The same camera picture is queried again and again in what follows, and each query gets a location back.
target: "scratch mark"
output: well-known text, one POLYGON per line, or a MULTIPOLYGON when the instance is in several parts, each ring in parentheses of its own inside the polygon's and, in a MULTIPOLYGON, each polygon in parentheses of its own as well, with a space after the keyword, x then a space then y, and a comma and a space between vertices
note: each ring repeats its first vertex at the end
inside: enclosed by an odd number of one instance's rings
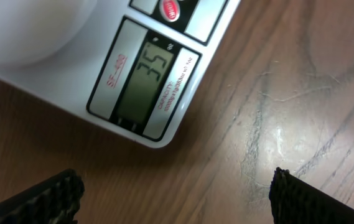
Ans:
POLYGON ((301 25, 301 46, 302 46, 302 57, 306 63, 305 68, 308 69, 310 72, 316 74, 317 68, 315 66, 314 61, 312 60, 311 56, 311 41, 310 41, 310 34, 309 34, 309 26, 312 21, 312 17, 314 16, 315 11, 315 1, 304 1, 302 6, 302 16, 300 16, 300 23, 301 25))
MULTIPOLYGON (((254 7, 255 2, 256 2, 256 1, 252 1, 252 2, 250 3, 250 7, 254 7)), ((266 11, 266 9, 267 9, 268 7, 269 7, 269 3, 267 3, 265 6, 261 7, 261 9, 262 9, 263 11, 266 11)), ((243 22, 244 22, 245 20, 247 20, 248 17, 249 17, 249 14, 247 13, 247 16, 245 16, 245 17, 243 18, 243 22)), ((262 14, 262 13, 258 13, 257 15, 255 15, 255 18, 256 18, 255 21, 256 21, 256 22, 254 22, 253 25, 248 29, 248 34, 249 34, 249 35, 248 35, 248 38, 245 39, 244 44, 242 45, 242 47, 240 47, 240 50, 238 51, 239 53, 244 52, 245 49, 247 48, 247 46, 249 45, 250 40, 251 40, 251 37, 254 35, 254 30, 255 30, 257 24, 260 22, 260 20, 261 20, 262 17, 263 17, 263 14, 262 14)), ((280 20, 281 20, 281 16, 280 16, 280 18, 278 18, 278 19, 276 20, 275 26, 274 26, 275 28, 272 29, 272 30, 269 32, 269 36, 267 37, 267 39, 265 40, 265 42, 267 42, 267 41, 271 38, 271 36, 272 36, 272 34, 275 32, 276 26, 279 24, 280 20)), ((236 35, 236 37, 234 38, 233 41, 236 41, 236 40, 238 40, 238 36, 237 36, 237 35, 236 35)), ((254 61, 258 58, 258 56, 260 55, 260 53, 263 51, 264 46, 265 46, 265 45, 263 45, 263 46, 261 47, 261 49, 259 49, 259 50, 256 52, 256 54, 253 56, 253 58, 251 59, 249 65, 248 65, 249 67, 251 67, 251 65, 254 63, 254 61)), ((230 63, 228 64, 228 66, 227 66, 228 70, 227 70, 225 73, 230 73, 230 72, 231 72, 231 70, 232 70, 233 67, 236 65, 236 63, 237 63, 237 61, 239 60, 239 58, 240 58, 239 55, 237 55, 236 57, 234 57, 234 60, 231 60, 231 62, 230 62, 230 63)), ((222 113, 221 113, 221 114, 217 117, 217 119, 216 119, 216 125, 218 124, 219 120, 223 117, 226 108, 229 106, 229 104, 230 104, 231 101, 232 101, 233 96, 235 95, 235 92, 236 92, 236 89, 237 89, 238 86, 239 86, 239 83, 242 81, 242 79, 243 79, 245 76, 246 76, 246 72, 242 72, 241 76, 239 77, 239 80, 236 82, 237 85, 234 87, 233 92, 232 92, 231 96, 229 97, 229 99, 228 99, 226 105, 221 109, 221 110, 222 110, 222 113)), ((225 80, 226 80, 225 78, 221 79, 221 83, 220 83, 220 85, 219 85, 219 87, 218 87, 218 90, 217 90, 217 96, 220 96, 220 95, 221 95, 220 92, 223 90, 223 89, 222 89, 222 86, 224 85, 224 81, 225 81, 225 80)))
POLYGON ((309 73, 309 72, 307 72, 305 75, 309 76, 309 77, 319 78, 319 76, 317 74, 313 74, 313 73, 309 73))
POLYGON ((276 136, 276 144, 277 144, 277 152, 282 156, 283 156, 283 153, 282 153, 282 142, 283 142, 283 138, 281 136, 281 132, 282 132, 282 129, 281 128, 278 128, 277 129, 277 136, 276 136))
MULTIPOLYGON (((341 166, 344 164, 345 160, 348 158, 348 156, 351 154, 352 149, 354 149, 354 142, 352 143, 352 145, 350 146, 350 148, 348 149, 348 151, 345 153, 344 158, 340 161, 340 163, 338 164, 337 168, 334 170, 334 172, 337 172, 341 166)), ((353 169, 351 169, 347 176, 350 175, 353 172, 353 169)), ((321 189, 323 189, 324 187, 326 187, 330 181, 332 181, 333 177, 329 176, 328 179, 326 180, 326 182, 324 184, 322 184, 322 186, 320 187, 321 189)))
POLYGON ((341 84, 340 81, 336 77, 334 77, 333 75, 329 75, 329 76, 332 77, 333 80, 336 81, 338 84, 341 84))
POLYGON ((292 100, 292 99, 294 99, 294 98, 298 98, 298 97, 307 95, 307 94, 309 94, 309 93, 313 93, 313 92, 320 91, 320 90, 330 90, 330 89, 332 89, 331 86, 322 86, 322 87, 319 87, 319 88, 313 88, 313 89, 304 91, 304 92, 302 92, 302 93, 298 93, 298 94, 296 94, 296 95, 294 95, 294 96, 288 97, 288 98, 283 99, 283 100, 275 99, 275 98, 271 97, 271 96, 270 96, 269 94, 267 94, 267 93, 263 93, 263 92, 259 92, 259 93, 262 94, 263 96, 269 97, 269 98, 272 99, 273 101, 283 103, 283 102, 292 100))
POLYGON ((249 204, 251 204, 251 203, 256 203, 256 202, 260 202, 260 201, 265 200, 265 199, 268 199, 268 197, 250 201, 249 204))
POLYGON ((301 166, 297 170, 297 177, 300 178, 302 175, 306 174, 309 169, 315 167, 319 163, 319 158, 325 155, 326 153, 329 152, 330 148, 332 147, 335 138, 345 130, 347 127, 348 123, 351 121, 351 119, 354 117, 354 107, 352 110, 349 112, 347 117, 344 119, 344 121, 341 123, 340 127, 334 132, 333 136, 315 153, 315 155, 308 161, 306 162, 303 166, 301 166))
POLYGON ((324 119, 324 121, 323 121, 323 123, 322 123, 322 129, 320 130, 319 140, 318 140, 318 144, 316 145, 316 150, 319 149, 319 145, 320 145, 320 142, 321 142, 321 140, 322 140, 322 135, 323 135, 323 133, 324 133, 324 129, 325 129, 325 119, 324 119))
MULTIPOLYGON (((261 89, 264 92, 268 92, 269 88, 269 77, 266 76, 261 84, 261 89)), ((258 152, 259 152, 259 140, 261 139, 262 127, 263 127, 263 109, 265 105, 266 98, 263 96, 259 99, 257 105, 257 113, 254 119, 253 127, 249 136, 249 141, 247 142, 247 152, 245 158, 241 162, 241 172, 242 174, 255 176, 256 165, 258 162, 258 152)))
MULTIPOLYGON (((239 84, 242 82, 243 78, 246 76, 246 72, 253 66, 254 62, 255 62, 255 61, 257 60, 257 58, 261 55, 261 53, 263 52, 263 50, 264 50, 264 48, 265 48, 265 46, 266 46, 265 43, 267 43, 267 42, 270 40, 270 38, 271 38, 271 37, 273 36, 273 34, 275 33, 276 28, 277 28, 278 25, 281 23, 281 21, 282 21, 282 16, 283 16, 283 14, 284 14, 284 11, 286 11, 288 5, 289 5, 289 1, 284 1, 284 4, 281 4, 281 11, 280 11, 280 13, 276 16, 276 19, 274 20, 275 22, 274 22, 274 24, 272 25, 272 29, 267 33, 266 38, 264 39, 264 44, 261 45, 260 49, 258 49, 258 50, 256 51, 256 53, 253 55, 253 57, 251 58, 251 60, 250 60, 249 63, 248 63, 248 67, 242 71, 242 75, 241 75, 241 76, 239 77, 239 79, 237 80, 237 82, 236 82, 237 84, 236 84, 235 88, 233 89, 232 94, 231 94, 230 97, 228 98, 228 101, 227 101, 226 105, 221 109, 221 110, 222 110, 222 113, 221 113, 221 114, 217 117, 217 119, 216 119, 216 125, 218 124, 219 120, 221 120, 221 118, 222 118, 223 115, 225 114, 225 110, 226 110, 227 107, 230 105, 230 103, 231 103, 231 101, 232 101, 234 95, 236 94, 236 90, 238 89, 239 84)), ((262 16, 262 14, 260 14, 260 15, 258 16, 257 21, 260 21, 261 16, 262 16)), ((251 36, 253 35, 253 33, 254 33, 254 27, 255 27, 255 25, 250 28, 250 31, 249 31, 250 37, 251 37, 251 36)), ((245 48, 248 46, 249 40, 250 40, 250 38, 248 38, 248 39, 245 41, 245 44, 244 44, 243 48, 241 49, 241 52, 244 51, 245 48)), ((235 64, 237 63, 237 61, 238 61, 238 57, 236 58, 236 60, 234 60, 234 61, 232 61, 232 62, 230 63, 230 66, 228 66, 228 68, 230 68, 230 69, 227 71, 227 73, 230 73, 230 72, 231 72, 231 70, 233 69, 233 66, 232 66, 232 65, 235 65, 235 64)))
POLYGON ((271 187, 271 185, 266 185, 266 184, 260 184, 259 182, 256 181, 256 179, 248 174, 245 174, 245 173, 240 173, 240 177, 242 176, 245 176, 245 177, 248 177, 251 181, 253 181, 254 184, 260 186, 260 187, 271 187))
POLYGON ((260 74, 260 76, 261 75, 269 75, 269 74, 273 74, 273 73, 272 72, 263 72, 263 73, 260 74))

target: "digital reading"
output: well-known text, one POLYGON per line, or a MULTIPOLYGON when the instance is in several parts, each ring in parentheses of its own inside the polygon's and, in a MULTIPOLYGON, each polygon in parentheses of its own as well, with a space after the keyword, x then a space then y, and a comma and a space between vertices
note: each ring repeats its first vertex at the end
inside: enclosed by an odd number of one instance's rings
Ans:
POLYGON ((174 55, 150 42, 138 58, 117 109, 121 118, 143 124, 174 55))

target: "scale platform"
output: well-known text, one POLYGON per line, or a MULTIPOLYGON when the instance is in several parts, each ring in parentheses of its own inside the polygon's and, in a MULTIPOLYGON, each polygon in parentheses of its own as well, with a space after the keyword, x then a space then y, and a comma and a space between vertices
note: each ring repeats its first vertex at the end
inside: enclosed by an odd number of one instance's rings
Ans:
POLYGON ((98 0, 69 44, 33 65, 0 68, 0 80, 145 146, 164 147, 239 2, 98 0))

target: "table surface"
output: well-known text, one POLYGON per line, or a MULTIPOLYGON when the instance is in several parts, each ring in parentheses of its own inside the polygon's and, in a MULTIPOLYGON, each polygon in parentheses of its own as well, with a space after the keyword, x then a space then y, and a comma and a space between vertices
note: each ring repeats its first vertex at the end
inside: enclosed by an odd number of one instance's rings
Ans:
POLYGON ((153 151, 0 82, 0 201, 73 168, 82 223, 272 223, 280 166, 354 208, 354 1, 244 0, 153 151))

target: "red button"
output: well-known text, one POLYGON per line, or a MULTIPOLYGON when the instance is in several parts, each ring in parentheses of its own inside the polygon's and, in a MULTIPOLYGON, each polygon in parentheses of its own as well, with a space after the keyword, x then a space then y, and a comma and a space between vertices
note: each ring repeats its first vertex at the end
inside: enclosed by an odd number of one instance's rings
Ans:
POLYGON ((177 21, 181 14, 177 0, 161 0, 160 12, 163 18, 168 22, 177 21))

